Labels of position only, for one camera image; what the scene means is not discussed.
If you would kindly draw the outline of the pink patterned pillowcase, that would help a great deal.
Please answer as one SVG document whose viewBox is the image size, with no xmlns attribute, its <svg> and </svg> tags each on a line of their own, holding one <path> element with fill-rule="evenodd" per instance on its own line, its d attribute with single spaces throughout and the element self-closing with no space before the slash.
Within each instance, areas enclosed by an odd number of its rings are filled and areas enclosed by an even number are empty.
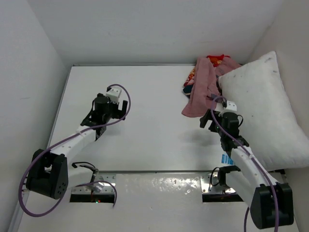
<svg viewBox="0 0 309 232">
<path fill-rule="evenodd" d="M 183 93 L 189 98 L 182 110 L 186 117 L 202 117 L 211 108 L 212 100 L 222 94 L 218 85 L 220 76 L 239 68 L 241 65 L 230 56 L 199 57 L 195 67 L 183 84 Z"/>
</svg>

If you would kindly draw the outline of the white pillow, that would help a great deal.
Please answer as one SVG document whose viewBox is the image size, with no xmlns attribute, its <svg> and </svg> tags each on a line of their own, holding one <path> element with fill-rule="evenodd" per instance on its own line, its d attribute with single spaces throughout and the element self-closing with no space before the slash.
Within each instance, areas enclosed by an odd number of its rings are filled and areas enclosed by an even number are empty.
<svg viewBox="0 0 309 232">
<path fill-rule="evenodd" d="M 309 165 L 309 139 L 297 124 L 271 51 L 218 79 L 222 95 L 244 117 L 240 134 L 268 171 Z"/>
</svg>

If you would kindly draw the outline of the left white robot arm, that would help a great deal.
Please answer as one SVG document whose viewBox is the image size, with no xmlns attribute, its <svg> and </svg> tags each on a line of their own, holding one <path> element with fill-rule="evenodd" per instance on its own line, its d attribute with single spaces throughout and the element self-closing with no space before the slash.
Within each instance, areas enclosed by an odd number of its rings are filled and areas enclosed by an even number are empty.
<svg viewBox="0 0 309 232">
<path fill-rule="evenodd" d="M 35 163 L 26 181 L 28 190 L 57 200 L 68 189 L 93 180 L 95 168 L 85 161 L 72 164 L 72 160 L 102 136 L 111 124 L 111 119 L 115 123 L 125 119 L 128 102 L 123 101 L 122 108 L 119 108 L 121 92 L 119 87 L 108 87 L 105 94 L 99 93 L 92 101 L 90 112 L 73 135 L 51 146 L 46 152 L 35 152 L 32 159 Z"/>
</svg>

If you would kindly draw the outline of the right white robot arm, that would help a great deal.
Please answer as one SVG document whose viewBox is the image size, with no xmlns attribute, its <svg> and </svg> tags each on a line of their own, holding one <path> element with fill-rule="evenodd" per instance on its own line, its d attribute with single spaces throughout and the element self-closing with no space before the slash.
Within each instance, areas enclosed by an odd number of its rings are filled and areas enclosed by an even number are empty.
<svg viewBox="0 0 309 232">
<path fill-rule="evenodd" d="M 233 165 L 218 170 L 218 184 L 232 188 L 247 204 L 258 229 L 292 225 L 294 223 L 293 192 L 287 183 L 272 177 L 253 155 L 248 142 L 239 133 L 239 115 L 234 112 L 221 114 L 211 109 L 200 119 L 204 128 L 220 136 L 221 147 L 232 159 Z"/>
</svg>

